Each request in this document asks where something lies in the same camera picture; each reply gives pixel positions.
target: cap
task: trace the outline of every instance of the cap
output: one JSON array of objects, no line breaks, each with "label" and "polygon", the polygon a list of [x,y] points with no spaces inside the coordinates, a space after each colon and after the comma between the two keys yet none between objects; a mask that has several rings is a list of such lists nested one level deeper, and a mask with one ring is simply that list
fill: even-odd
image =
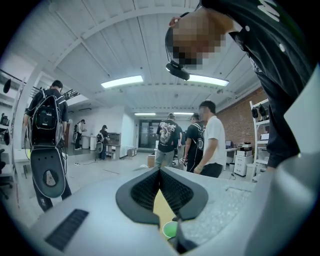
[{"label": "cap", "polygon": [[176,116],[174,115],[174,113],[169,113],[168,114],[168,119],[172,119],[172,118],[176,118]]}]

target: white wooden ceiling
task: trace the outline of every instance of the white wooden ceiling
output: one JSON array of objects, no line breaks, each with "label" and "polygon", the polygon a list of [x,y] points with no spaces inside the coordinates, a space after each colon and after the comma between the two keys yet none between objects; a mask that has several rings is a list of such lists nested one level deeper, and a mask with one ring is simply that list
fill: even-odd
[{"label": "white wooden ceiling", "polygon": [[[190,71],[228,80],[226,87],[183,81],[165,69],[168,23],[172,16],[194,10],[198,2],[47,0],[26,19],[14,44],[20,53],[48,60],[44,72],[94,104],[127,105],[132,112],[187,111],[205,99],[219,106],[258,81],[250,60],[230,36],[208,63]],[[101,86],[138,75],[141,84]]]}]

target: hand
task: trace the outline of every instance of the hand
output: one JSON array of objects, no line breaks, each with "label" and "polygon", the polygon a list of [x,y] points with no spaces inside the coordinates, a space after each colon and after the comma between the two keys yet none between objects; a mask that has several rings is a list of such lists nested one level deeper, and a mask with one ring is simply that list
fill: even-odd
[{"label": "hand", "polygon": [[202,172],[203,168],[204,168],[203,166],[198,165],[196,168],[194,168],[193,173],[200,174]]},{"label": "hand", "polygon": [[172,19],[169,22],[169,27],[173,27],[176,24],[176,22],[180,19],[180,17],[172,17]]}]

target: gray floor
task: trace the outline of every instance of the gray floor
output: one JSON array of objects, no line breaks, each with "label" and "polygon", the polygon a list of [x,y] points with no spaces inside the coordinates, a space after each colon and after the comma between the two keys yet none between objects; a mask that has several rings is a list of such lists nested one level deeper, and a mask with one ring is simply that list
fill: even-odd
[{"label": "gray floor", "polygon": [[[140,167],[141,165],[146,165],[147,157],[148,153],[138,153],[134,157],[125,157],[124,159],[120,160],[111,160],[108,158],[106,161],[98,160],[96,162],[94,159],[81,161],[80,156],[77,156],[76,160],[71,158],[68,160],[67,169],[67,180],[71,192],[75,193],[79,189],[103,179],[110,179],[128,172],[132,172],[132,170]],[[238,181],[245,181],[245,177],[238,175],[235,175],[235,177]],[[219,178],[231,180],[234,179],[234,177],[231,176],[228,166],[227,170],[223,171]],[[27,193],[30,195],[30,203],[32,204],[36,217],[38,218],[41,214],[43,214],[43,211],[37,202],[30,171],[27,174],[26,182],[28,187]],[[26,211],[21,204],[21,195],[19,192],[17,193],[17,186],[15,185],[12,189],[9,189],[9,187],[3,187],[3,190],[9,195],[9,200],[3,199],[2,201],[6,205],[7,209],[11,212],[12,216],[30,227],[33,223],[26,217],[27,214],[24,214]],[[61,202],[60,197],[52,199],[53,205],[56,205],[59,202]]]}]

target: black jacket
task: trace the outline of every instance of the black jacket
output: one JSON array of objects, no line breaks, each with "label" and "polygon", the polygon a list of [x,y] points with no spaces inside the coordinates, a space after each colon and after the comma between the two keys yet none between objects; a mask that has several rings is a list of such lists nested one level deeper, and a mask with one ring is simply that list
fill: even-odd
[{"label": "black jacket", "polygon": [[242,27],[240,32],[230,35],[249,56],[268,95],[268,166],[276,168],[283,160],[299,153],[284,114],[306,86],[316,59],[298,25],[276,2],[202,0],[200,3],[229,16]]}]

